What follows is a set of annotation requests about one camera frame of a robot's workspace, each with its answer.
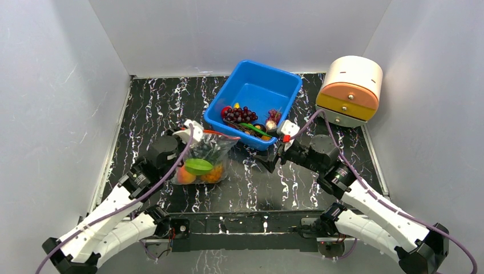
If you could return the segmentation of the green toy starfruit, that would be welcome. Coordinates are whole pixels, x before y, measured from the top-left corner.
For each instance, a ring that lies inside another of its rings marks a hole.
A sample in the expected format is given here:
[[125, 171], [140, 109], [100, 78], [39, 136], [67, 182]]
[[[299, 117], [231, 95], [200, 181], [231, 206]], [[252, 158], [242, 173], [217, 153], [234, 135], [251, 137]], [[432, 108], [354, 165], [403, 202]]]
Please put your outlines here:
[[185, 161], [184, 168], [190, 174], [202, 176], [213, 170], [213, 164], [204, 159], [189, 158]]

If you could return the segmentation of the light red grape bunch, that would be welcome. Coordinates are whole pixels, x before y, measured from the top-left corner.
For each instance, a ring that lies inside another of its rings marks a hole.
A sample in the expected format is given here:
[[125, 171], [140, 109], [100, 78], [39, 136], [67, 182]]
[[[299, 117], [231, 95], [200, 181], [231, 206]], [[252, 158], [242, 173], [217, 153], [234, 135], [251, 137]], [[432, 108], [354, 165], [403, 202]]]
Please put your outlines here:
[[282, 117], [282, 113], [280, 111], [275, 110], [275, 109], [271, 109], [271, 110], [268, 111], [267, 122], [273, 121], [274, 123], [278, 124], [281, 117]]

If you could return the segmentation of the toy garlic bulb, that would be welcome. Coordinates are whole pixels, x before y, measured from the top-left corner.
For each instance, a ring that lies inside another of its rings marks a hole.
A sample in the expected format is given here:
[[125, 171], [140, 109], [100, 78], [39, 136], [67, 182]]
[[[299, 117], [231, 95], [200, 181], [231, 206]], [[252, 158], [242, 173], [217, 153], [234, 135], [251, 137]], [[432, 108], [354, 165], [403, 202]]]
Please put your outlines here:
[[266, 132], [276, 132], [277, 131], [277, 123], [273, 120], [266, 121], [265, 124]]

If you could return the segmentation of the round drawer cabinet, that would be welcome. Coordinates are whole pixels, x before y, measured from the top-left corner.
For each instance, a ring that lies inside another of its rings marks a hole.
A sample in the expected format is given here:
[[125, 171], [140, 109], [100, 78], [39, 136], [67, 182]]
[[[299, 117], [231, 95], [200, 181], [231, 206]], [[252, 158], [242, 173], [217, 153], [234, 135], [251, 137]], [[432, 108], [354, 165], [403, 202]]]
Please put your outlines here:
[[348, 55], [336, 59], [325, 74], [316, 108], [329, 123], [355, 128], [367, 124], [379, 108], [383, 70], [373, 60]]

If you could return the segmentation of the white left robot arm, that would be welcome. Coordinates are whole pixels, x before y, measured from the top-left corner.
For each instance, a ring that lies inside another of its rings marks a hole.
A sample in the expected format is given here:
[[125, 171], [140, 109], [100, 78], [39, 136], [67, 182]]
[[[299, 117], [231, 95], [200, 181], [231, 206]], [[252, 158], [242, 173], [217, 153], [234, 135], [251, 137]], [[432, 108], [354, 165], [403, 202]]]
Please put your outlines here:
[[133, 221], [118, 224], [172, 177], [192, 139], [175, 135], [157, 139], [118, 180], [111, 193], [82, 222], [59, 238], [50, 237], [42, 248], [46, 257], [36, 272], [50, 261], [59, 273], [96, 273], [113, 255], [137, 241], [165, 237], [170, 221], [154, 207]]

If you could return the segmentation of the toy pineapple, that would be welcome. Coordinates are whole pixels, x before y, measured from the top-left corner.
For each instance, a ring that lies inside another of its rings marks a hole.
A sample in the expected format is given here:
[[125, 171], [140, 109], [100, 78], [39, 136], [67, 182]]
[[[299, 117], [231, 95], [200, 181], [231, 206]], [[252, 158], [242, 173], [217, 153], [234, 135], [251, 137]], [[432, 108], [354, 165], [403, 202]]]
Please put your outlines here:
[[226, 169], [226, 157], [227, 153], [224, 152], [220, 147], [213, 147], [207, 151], [204, 156], [204, 160], [209, 161], [213, 164], [213, 170], [200, 177], [200, 180], [204, 184], [216, 184], [225, 178]]

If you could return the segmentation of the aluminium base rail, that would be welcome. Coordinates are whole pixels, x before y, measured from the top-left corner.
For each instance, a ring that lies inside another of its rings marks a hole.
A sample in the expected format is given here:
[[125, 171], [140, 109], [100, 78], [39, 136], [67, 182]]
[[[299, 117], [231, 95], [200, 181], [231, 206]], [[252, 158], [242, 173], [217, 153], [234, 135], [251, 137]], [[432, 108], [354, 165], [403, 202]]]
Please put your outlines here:
[[198, 249], [296, 249], [316, 251], [311, 242], [319, 238], [354, 236], [388, 256], [397, 257], [404, 251], [395, 237], [375, 222], [350, 210], [331, 208], [321, 216], [303, 216], [292, 212], [232, 212], [223, 216], [174, 216], [159, 207], [145, 210], [120, 227], [109, 224], [95, 228], [80, 225], [80, 234], [71, 243], [80, 252], [99, 260], [147, 237], [168, 239], [176, 252]]

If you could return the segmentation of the dark red grape bunch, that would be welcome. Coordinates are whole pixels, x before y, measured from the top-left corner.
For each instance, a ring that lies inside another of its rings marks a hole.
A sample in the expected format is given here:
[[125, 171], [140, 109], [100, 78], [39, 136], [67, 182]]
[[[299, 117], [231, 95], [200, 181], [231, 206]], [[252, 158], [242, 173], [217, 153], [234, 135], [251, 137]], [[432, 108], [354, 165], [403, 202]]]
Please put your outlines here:
[[222, 120], [227, 123], [252, 123], [258, 118], [258, 115], [248, 107], [232, 107], [230, 113]]

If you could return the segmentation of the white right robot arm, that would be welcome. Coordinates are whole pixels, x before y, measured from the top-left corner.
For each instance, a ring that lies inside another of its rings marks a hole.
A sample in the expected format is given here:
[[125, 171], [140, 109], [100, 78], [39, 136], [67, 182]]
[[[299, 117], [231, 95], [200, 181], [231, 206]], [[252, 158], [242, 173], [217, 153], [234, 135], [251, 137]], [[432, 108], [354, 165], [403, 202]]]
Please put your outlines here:
[[363, 186], [338, 155], [329, 136], [316, 135], [308, 146], [293, 140], [280, 144], [275, 153], [255, 158], [269, 172], [285, 162], [311, 170], [318, 175], [318, 185], [341, 201], [313, 223], [303, 221], [303, 236], [353, 236], [391, 257], [405, 273], [437, 273], [449, 251], [449, 240], [437, 231], [447, 229], [440, 223], [427, 228], [405, 218], [387, 198]]

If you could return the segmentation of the toy peach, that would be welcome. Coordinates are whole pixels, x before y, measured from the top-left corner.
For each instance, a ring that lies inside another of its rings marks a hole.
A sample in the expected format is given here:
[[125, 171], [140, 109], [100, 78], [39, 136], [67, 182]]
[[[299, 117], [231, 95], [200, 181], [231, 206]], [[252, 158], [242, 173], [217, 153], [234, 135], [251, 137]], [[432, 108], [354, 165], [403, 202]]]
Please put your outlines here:
[[177, 170], [175, 183], [178, 185], [187, 185], [194, 183], [196, 179], [196, 175], [191, 174], [182, 166]]

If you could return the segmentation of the clear zip top bag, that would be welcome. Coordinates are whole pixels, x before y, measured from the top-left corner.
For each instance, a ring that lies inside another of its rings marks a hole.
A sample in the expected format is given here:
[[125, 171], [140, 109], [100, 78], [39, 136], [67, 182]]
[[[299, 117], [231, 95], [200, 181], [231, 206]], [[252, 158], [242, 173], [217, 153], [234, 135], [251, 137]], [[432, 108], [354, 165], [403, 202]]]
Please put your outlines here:
[[175, 185], [217, 184], [228, 176], [228, 153], [240, 140], [217, 131], [204, 130], [183, 156], [171, 182]]

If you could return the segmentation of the black grape bunch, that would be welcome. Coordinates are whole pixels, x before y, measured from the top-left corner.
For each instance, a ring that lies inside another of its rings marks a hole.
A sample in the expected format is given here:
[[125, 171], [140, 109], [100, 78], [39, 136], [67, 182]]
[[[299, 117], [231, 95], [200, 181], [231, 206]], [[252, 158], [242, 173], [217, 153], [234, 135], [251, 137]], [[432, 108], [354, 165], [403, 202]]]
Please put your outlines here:
[[194, 145], [190, 149], [190, 157], [203, 159], [207, 151], [213, 147], [220, 147], [223, 150], [223, 146], [217, 135], [207, 135], [198, 144]]

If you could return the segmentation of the green toy chili pepper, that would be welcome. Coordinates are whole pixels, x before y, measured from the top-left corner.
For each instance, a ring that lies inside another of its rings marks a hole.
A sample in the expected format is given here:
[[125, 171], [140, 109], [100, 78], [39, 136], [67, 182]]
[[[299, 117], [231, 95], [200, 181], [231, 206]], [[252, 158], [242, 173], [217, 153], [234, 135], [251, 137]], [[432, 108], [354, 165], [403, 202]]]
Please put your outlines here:
[[242, 127], [248, 128], [248, 129], [250, 129], [250, 130], [252, 130], [252, 131], [256, 132], [257, 134], [259, 134], [259, 135], [261, 135], [261, 136], [268, 136], [268, 137], [270, 137], [270, 138], [272, 137], [271, 135], [267, 134], [267, 132], [266, 132], [266, 131], [263, 131], [263, 130], [259, 129], [259, 128], [257, 128], [256, 126], [254, 126], [254, 125], [252, 125], [252, 124], [248, 124], [248, 123], [240, 123], [240, 125], [241, 125]]

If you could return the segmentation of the blue plastic bin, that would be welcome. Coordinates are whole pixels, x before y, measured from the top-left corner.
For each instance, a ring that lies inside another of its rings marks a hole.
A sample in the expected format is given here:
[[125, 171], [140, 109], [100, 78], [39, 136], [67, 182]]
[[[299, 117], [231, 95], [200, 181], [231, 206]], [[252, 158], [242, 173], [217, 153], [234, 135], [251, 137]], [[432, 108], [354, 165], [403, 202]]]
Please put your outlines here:
[[235, 103], [247, 106], [256, 112], [259, 117], [256, 123], [261, 124], [265, 123], [268, 111], [274, 109], [280, 111], [281, 120], [285, 120], [302, 85], [301, 77], [296, 74], [255, 61], [240, 61], [205, 110], [204, 120], [215, 131], [238, 136], [248, 147], [265, 151], [277, 139], [261, 140], [226, 125], [222, 118], [223, 108]]

